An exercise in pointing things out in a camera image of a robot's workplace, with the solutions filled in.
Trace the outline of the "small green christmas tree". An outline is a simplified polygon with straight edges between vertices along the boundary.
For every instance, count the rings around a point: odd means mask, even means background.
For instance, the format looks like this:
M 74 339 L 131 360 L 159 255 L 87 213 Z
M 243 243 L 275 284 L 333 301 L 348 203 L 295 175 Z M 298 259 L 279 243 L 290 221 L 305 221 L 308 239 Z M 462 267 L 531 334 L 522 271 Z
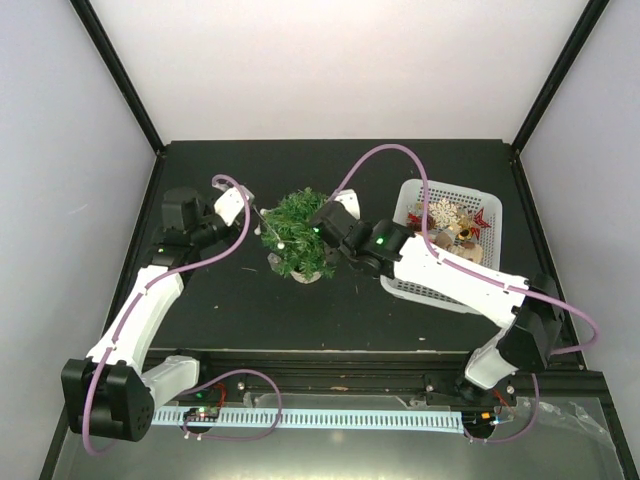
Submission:
M 267 221 L 285 242 L 282 256 L 286 274 L 283 277 L 298 279 L 301 283 L 333 277 L 335 265 L 329 260 L 318 230 L 310 224 L 327 200 L 325 194 L 306 187 L 289 193 L 268 209 Z

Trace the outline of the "white perforated plastic basket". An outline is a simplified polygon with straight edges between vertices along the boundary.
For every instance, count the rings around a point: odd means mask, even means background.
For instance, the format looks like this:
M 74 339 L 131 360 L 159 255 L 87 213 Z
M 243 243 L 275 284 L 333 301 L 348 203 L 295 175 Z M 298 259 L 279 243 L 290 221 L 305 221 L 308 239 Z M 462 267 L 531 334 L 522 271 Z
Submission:
M 494 195 L 437 181 L 430 181 L 429 204 L 437 202 L 441 198 L 448 198 L 458 205 L 458 222 L 446 228 L 437 228 L 428 213 L 427 227 L 428 237 L 431 241 L 442 230 L 450 230 L 455 236 L 455 243 L 469 240 L 479 244 L 484 257 L 481 266 L 498 270 L 500 268 L 501 238 L 502 238 L 502 203 Z M 393 221 L 404 226 L 407 224 L 407 215 L 423 216 L 424 189 L 422 181 L 411 179 L 401 186 L 396 202 Z M 484 209 L 484 218 L 492 225 L 483 229 L 479 236 L 472 230 L 472 217 L 480 209 Z M 463 314 L 473 314 L 475 311 L 445 295 L 426 287 L 402 281 L 399 279 L 380 279 L 382 288 L 392 296 L 401 300 L 428 305 L 447 311 Z

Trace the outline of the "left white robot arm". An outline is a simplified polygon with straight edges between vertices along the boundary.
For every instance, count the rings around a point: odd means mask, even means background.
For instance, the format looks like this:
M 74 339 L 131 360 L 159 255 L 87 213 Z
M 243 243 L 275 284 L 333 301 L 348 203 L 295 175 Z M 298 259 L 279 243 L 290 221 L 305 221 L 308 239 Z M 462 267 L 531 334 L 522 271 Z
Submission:
M 167 191 L 161 204 L 156 242 L 138 270 L 121 310 L 83 359 L 70 359 L 61 372 L 70 429 L 94 453 L 94 437 L 137 442 L 155 411 L 200 376 L 200 361 L 174 354 L 144 370 L 149 347 L 172 304 L 183 293 L 194 270 L 212 264 L 204 250 L 228 243 L 229 255 L 246 236 L 253 194 L 220 175 L 221 195 L 207 201 L 192 188 Z

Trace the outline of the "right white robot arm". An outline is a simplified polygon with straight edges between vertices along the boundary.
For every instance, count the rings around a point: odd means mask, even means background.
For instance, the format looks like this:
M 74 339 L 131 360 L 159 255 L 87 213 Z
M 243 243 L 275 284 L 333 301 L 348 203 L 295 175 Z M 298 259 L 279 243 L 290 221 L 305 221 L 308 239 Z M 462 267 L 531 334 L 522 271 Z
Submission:
M 550 276 L 527 279 L 485 268 L 391 220 L 364 222 L 337 201 L 324 204 L 310 226 L 354 268 L 434 290 L 497 326 L 497 334 L 469 355 L 452 386 L 456 395 L 470 401 L 518 371 L 547 369 L 563 325 Z

